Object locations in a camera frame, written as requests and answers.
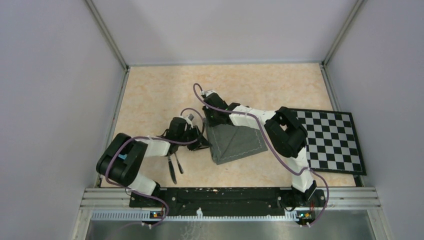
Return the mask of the grey cloth napkin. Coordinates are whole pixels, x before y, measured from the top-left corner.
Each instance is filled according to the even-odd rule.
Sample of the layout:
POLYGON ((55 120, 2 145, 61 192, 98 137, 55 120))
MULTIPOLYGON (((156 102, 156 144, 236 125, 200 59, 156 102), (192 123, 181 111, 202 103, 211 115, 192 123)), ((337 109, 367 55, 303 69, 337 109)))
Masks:
POLYGON ((216 165, 222 165, 266 152, 267 144, 258 129, 246 126, 219 124, 211 126, 205 122, 210 154, 216 165))

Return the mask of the silver fork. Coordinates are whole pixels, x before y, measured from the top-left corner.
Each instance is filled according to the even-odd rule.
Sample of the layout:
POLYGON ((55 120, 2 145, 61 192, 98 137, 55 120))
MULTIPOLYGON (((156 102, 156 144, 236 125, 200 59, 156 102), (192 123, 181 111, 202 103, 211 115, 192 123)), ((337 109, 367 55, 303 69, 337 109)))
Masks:
POLYGON ((181 163, 179 161, 179 158, 178 158, 177 154, 175 153, 174 156, 175 156, 175 159, 176 159, 176 162, 177 162, 178 170, 179 170, 180 174, 183 174, 184 173, 184 169, 183 169, 183 167, 182 167, 182 165, 181 165, 181 163))

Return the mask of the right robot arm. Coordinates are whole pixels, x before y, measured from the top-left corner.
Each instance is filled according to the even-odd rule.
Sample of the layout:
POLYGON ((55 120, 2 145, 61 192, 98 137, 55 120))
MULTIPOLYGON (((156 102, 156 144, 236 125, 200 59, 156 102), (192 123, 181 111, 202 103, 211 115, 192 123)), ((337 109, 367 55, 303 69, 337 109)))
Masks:
POLYGON ((201 94, 207 121, 212 126, 231 125, 260 131, 276 158, 285 157, 283 166, 292 174, 293 200, 307 206, 317 188, 307 160, 308 132, 287 107, 258 110, 239 103, 227 104, 215 91, 201 94))

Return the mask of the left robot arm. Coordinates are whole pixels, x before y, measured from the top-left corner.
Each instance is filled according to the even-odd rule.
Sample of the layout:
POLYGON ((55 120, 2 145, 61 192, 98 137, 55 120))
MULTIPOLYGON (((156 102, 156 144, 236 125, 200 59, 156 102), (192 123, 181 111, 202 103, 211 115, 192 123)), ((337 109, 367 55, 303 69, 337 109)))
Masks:
POLYGON ((160 202, 160 184, 140 173, 145 158, 167 157, 172 180, 176 181, 171 156, 180 146, 190 151, 208 148, 210 143, 199 127, 192 122, 193 117, 174 117, 168 129, 156 138, 132 139, 125 133, 119 133, 106 148, 96 164, 96 172, 115 183, 141 193, 141 200, 149 207, 160 202))

